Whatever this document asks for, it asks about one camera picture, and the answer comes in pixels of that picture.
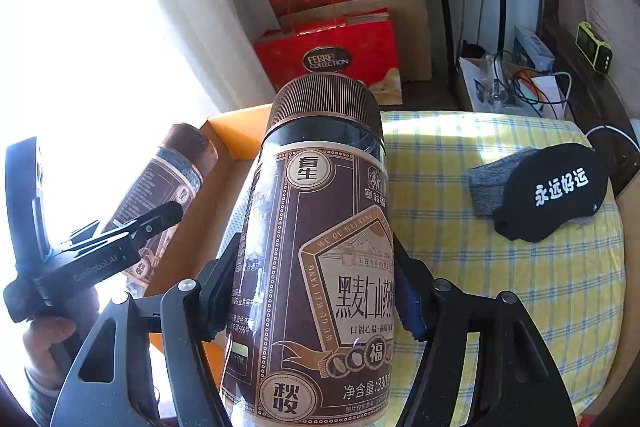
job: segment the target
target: brown bottle cap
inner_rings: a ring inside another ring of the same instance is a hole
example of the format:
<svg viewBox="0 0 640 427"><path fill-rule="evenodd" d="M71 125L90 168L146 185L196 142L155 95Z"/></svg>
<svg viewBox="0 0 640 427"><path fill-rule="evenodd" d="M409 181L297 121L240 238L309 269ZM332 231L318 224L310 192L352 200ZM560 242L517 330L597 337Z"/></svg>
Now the brown bottle cap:
<svg viewBox="0 0 640 427"><path fill-rule="evenodd" d="M364 84L339 73L309 73L286 84L276 95L267 133L305 116L335 116L359 123L381 142L380 108Z"/></svg>
<svg viewBox="0 0 640 427"><path fill-rule="evenodd" d="M218 161L218 150L211 140L188 123L175 123L162 140L162 147L180 153L206 178Z"/></svg>

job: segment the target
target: black eye mask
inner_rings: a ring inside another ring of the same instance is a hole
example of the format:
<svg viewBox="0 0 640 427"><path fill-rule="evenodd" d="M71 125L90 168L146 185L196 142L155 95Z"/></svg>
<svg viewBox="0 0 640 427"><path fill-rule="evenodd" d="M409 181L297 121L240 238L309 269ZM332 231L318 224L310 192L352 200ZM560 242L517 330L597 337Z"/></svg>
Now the black eye mask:
<svg viewBox="0 0 640 427"><path fill-rule="evenodd" d="M542 241L568 220L593 216L607 181L601 159L578 143L524 155L504 185L501 206L491 214L495 231L511 240Z"/></svg>

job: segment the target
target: metal screw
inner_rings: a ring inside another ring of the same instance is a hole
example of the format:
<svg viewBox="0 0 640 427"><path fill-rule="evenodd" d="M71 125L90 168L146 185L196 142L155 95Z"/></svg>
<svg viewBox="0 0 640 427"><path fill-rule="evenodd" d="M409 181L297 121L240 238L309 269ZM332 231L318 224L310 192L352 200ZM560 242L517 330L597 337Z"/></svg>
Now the metal screw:
<svg viewBox="0 0 640 427"><path fill-rule="evenodd" d="M196 282L193 279L184 279L178 282L178 290L181 292L188 292L196 287Z"/></svg>
<svg viewBox="0 0 640 427"><path fill-rule="evenodd" d="M439 292L448 292L451 289L451 283L446 279L436 279L433 281L433 287Z"/></svg>
<svg viewBox="0 0 640 427"><path fill-rule="evenodd" d="M124 304L129 299L129 294L127 292L118 292L116 295L111 297L111 302L114 304Z"/></svg>
<svg viewBox="0 0 640 427"><path fill-rule="evenodd" d="M502 292L502 300L507 304L515 304L518 302L518 297L513 292Z"/></svg>

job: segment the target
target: black pole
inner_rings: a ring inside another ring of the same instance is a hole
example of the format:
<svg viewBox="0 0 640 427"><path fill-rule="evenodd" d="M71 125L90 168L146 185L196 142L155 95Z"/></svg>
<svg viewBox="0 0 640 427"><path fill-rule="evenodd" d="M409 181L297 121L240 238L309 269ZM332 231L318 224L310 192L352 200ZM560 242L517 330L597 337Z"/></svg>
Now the black pole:
<svg viewBox="0 0 640 427"><path fill-rule="evenodd" d="M447 39L447 73L449 74L449 89L454 92L456 79L456 64L453 53L453 28L451 26L451 10L449 0L440 0L442 3L442 15L444 19L444 36Z"/></svg>
<svg viewBox="0 0 640 427"><path fill-rule="evenodd" d="M498 29L498 49L501 52L504 49L504 29L507 25L507 0L500 0L500 28Z"/></svg>

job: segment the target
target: oval logo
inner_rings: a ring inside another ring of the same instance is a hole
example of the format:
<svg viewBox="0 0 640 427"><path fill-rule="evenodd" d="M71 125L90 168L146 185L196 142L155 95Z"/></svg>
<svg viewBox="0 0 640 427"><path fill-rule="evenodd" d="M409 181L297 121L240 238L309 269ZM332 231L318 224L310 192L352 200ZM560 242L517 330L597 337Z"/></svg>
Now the oval logo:
<svg viewBox="0 0 640 427"><path fill-rule="evenodd" d="M344 48L322 46L307 52L302 65L312 73L336 73L347 68L352 60L350 52Z"/></svg>

